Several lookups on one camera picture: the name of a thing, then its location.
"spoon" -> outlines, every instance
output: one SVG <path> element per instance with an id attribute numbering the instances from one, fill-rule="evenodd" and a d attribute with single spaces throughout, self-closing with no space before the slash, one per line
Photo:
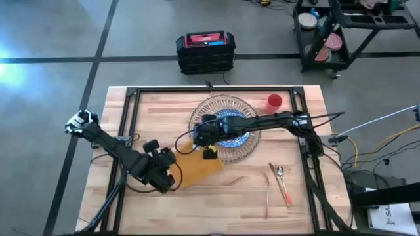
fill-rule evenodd
<path id="1" fill-rule="evenodd" d="M 274 175 L 274 177 L 275 177 L 275 179 L 276 179 L 276 182 L 277 182 L 278 188 L 280 189 L 280 192 L 282 193 L 282 196 L 283 196 L 283 198 L 284 198 L 284 201 L 286 202 L 287 207 L 290 207 L 290 204 L 289 204 L 289 202 L 287 201 L 287 197 L 286 197 L 285 191 L 284 191 L 284 189 L 282 188 L 282 184 L 280 183 L 280 180 L 279 180 L 279 178 L 278 178 L 278 171 L 276 170 L 276 168 L 274 167 L 274 165 L 273 165 L 273 164 L 268 163 L 268 166 L 270 166 L 270 169 L 271 169 L 271 171 L 273 172 L 273 175 Z"/>
<path id="2" fill-rule="evenodd" d="M 284 169 L 283 169 L 283 167 L 282 167 L 282 166 L 278 166 L 278 167 L 277 167 L 277 175 L 278 175 L 278 176 L 280 177 L 280 179 L 282 180 L 283 189 L 284 189 L 285 194 L 286 194 L 286 201 L 287 201 L 289 204 L 291 204 L 291 197 L 290 197 L 290 194 L 287 192 L 286 185 L 284 184 L 284 180 L 283 180 Z"/>

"wooden tabletop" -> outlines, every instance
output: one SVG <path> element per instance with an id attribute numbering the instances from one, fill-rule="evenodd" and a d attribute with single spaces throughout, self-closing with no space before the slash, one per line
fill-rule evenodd
<path id="1" fill-rule="evenodd" d="M 126 87 L 110 87 L 101 118 L 102 128 L 117 135 L 123 109 Z M 321 88 L 304 86 L 306 102 L 312 116 L 326 114 Z M 237 96 L 251 104 L 259 115 L 269 94 L 283 98 L 280 111 L 291 111 L 288 92 L 145 92 L 140 97 L 136 133 L 140 140 L 133 149 L 142 150 L 147 140 L 156 139 L 161 147 L 173 148 L 175 139 L 187 131 L 194 108 L 206 98 L 216 94 Z M 125 133 L 128 133 L 129 118 Z M 313 120 L 314 125 L 326 119 Z M 329 124 L 316 129 L 318 135 L 331 134 Z M 325 152 L 337 162 L 330 150 Z M 94 152 L 100 155 L 103 150 Z M 284 181 L 293 204 L 285 206 L 276 179 L 268 162 L 282 165 Z M 320 157 L 322 176 L 328 201 L 346 222 L 350 223 L 350 201 L 341 171 L 331 160 Z M 85 193 L 77 222 L 77 229 L 87 225 L 103 204 L 106 196 L 112 158 L 95 160 L 90 168 Z M 140 182 L 129 178 L 129 183 L 145 189 Z M 266 218 L 266 196 L 268 217 Z M 318 216 L 322 222 L 318 200 Z M 114 219 L 111 210 L 110 228 Z M 139 194 L 125 192 L 120 234 L 209 234 L 209 233 L 313 233 L 308 198 L 303 178 L 301 156 L 297 138 L 287 130 L 264 130 L 253 153 L 245 160 L 226 165 L 222 172 L 176 192 Z"/>

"gray concrete floor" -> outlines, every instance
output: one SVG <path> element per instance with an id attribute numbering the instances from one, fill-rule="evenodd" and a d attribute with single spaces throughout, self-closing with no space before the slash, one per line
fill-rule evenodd
<path id="1" fill-rule="evenodd" d="M 93 57 L 111 0 L 0 1 L 0 58 Z M 419 4 L 412 3 L 416 18 Z M 297 53 L 287 10 L 256 7 L 241 0 L 120 0 L 104 56 L 174 55 L 175 40 L 193 31 L 226 30 L 236 36 L 240 54 Z M 368 31 L 346 30 L 350 50 Z M 367 52 L 420 51 L 413 30 L 380 33 Z M 331 81 L 322 71 L 300 73 L 299 60 L 237 60 L 226 74 L 232 85 L 321 85 L 328 112 L 345 111 L 335 132 L 413 105 L 420 100 L 420 58 L 363 58 Z M 40 235 L 70 137 L 64 123 L 77 111 L 92 63 L 0 64 L 0 235 Z M 100 63 L 89 109 L 101 114 L 111 85 L 203 85 L 220 75 L 183 75 L 177 62 Z M 350 134 L 361 152 L 383 138 L 413 126 L 405 112 Z M 413 131 L 383 153 L 418 138 Z M 339 151 L 352 155 L 343 143 Z M 55 233 L 74 230 L 92 151 L 79 142 Z M 379 174 L 420 181 L 418 151 L 392 159 Z M 373 165 L 364 165 L 371 170 Z"/>

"yellow towel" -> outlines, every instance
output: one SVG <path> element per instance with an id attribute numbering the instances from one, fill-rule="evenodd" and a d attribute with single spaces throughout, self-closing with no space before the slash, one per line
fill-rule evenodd
<path id="1" fill-rule="evenodd" d="M 184 144 L 179 151 L 188 153 L 192 149 L 192 141 Z M 220 159 L 205 160 L 203 159 L 204 147 L 195 150 L 188 155 L 182 155 L 175 152 L 177 163 L 182 170 L 182 183 L 180 188 L 188 187 L 210 174 L 219 172 L 223 169 L 223 162 Z M 178 167 L 173 164 L 170 166 L 171 174 L 177 183 L 180 182 L 180 171 Z"/>

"metal cart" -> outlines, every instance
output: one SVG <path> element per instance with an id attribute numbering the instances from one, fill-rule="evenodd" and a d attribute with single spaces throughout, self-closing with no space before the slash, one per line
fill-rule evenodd
<path id="1" fill-rule="evenodd" d="M 322 1 L 312 5 L 307 0 L 298 0 L 293 11 L 293 29 L 296 32 L 297 45 L 302 60 L 301 72 L 310 69 L 329 69 L 331 70 L 331 79 L 336 79 L 340 77 L 338 73 L 347 69 L 381 30 L 412 29 L 415 26 L 415 21 L 405 5 L 390 12 L 389 6 L 385 3 L 376 4 L 374 9 L 368 10 L 361 4 L 354 3 L 354 0 Z M 303 29 L 299 25 L 298 15 L 304 12 L 309 13 L 311 8 L 315 8 L 321 17 L 327 16 L 327 20 L 321 28 Z M 331 58 L 328 61 L 315 61 L 315 57 L 337 23 L 341 27 L 335 33 L 341 37 L 343 46 L 340 50 L 331 52 Z M 350 54 L 342 27 L 371 29 L 372 32 L 356 51 Z M 312 46 L 306 53 L 305 47 L 309 44 Z"/>

